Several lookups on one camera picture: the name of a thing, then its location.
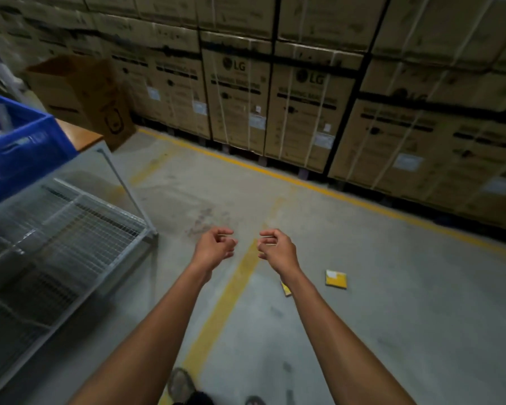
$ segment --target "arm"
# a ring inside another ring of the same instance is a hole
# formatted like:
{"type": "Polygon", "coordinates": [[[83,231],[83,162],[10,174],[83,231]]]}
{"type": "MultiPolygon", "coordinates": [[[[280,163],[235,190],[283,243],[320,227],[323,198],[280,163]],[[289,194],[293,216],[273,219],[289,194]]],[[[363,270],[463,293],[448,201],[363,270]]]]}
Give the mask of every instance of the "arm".
{"type": "Polygon", "coordinates": [[[234,254],[232,234],[214,227],[167,294],[85,382],[70,405],[139,404],[159,401],[180,350],[202,286],[224,258],[234,254]]]}
{"type": "Polygon", "coordinates": [[[343,404],[414,404],[397,380],[333,312],[300,269],[296,247],[278,229],[262,231],[259,257],[268,260],[294,297],[333,400],[343,404]]]}

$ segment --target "foot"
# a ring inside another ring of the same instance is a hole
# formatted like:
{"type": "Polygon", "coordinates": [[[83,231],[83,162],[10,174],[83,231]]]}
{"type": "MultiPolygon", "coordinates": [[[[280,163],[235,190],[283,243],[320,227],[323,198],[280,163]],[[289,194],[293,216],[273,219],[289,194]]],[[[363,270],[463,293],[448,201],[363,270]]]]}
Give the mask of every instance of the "foot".
{"type": "Polygon", "coordinates": [[[174,368],[170,373],[167,390],[174,402],[186,403],[196,391],[195,384],[188,372],[183,368],[174,368]]]}
{"type": "Polygon", "coordinates": [[[245,405],[266,405],[266,404],[261,399],[261,397],[257,395],[252,395],[245,400],[245,405]]]}

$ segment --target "wire mesh shelf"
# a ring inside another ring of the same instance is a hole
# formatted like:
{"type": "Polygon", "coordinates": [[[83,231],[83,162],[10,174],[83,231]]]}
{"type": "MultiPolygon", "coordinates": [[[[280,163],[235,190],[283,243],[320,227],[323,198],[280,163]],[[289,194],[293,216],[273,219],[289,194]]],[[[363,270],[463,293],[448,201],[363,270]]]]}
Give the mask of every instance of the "wire mesh shelf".
{"type": "Polygon", "coordinates": [[[59,179],[0,210],[0,388],[149,233],[59,179]]]}

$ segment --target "blue bin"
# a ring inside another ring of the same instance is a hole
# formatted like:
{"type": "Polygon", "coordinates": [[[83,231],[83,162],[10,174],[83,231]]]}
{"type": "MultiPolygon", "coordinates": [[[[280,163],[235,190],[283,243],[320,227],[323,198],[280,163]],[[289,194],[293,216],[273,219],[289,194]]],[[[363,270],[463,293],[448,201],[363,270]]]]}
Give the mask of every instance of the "blue bin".
{"type": "Polygon", "coordinates": [[[73,159],[77,151],[54,116],[0,96],[13,130],[0,135],[0,201],[73,159]]]}

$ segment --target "gray floor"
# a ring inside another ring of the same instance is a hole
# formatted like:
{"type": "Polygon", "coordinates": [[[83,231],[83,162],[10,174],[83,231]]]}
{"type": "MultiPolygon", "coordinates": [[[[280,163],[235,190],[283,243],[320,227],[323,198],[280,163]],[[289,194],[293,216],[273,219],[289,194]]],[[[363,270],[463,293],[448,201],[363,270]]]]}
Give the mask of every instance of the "gray floor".
{"type": "MultiPolygon", "coordinates": [[[[506,404],[506,252],[498,244],[430,230],[170,138],[138,133],[115,156],[160,231],[157,256],[90,298],[0,404],[65,403],[168,290],[211,224],[232,227],[240,243],[203,289],[178,363],[195,363],[198,385],[218,404],[253,394],[268,405],[332,403],[293,300],[267,263],[256,265],[243,292],[226,288],[263,225],[291,236],[323,297],[419,404],[506,404]],[[326,269],[346,272],[348,290],[324,286],[326,269]],[[187,359],[229,295],[236,305],[212,327],[205,360],[187,359]]],[[[130,208],[105,173],[89,162],[77,168],[70,181],[130,208]]]]}

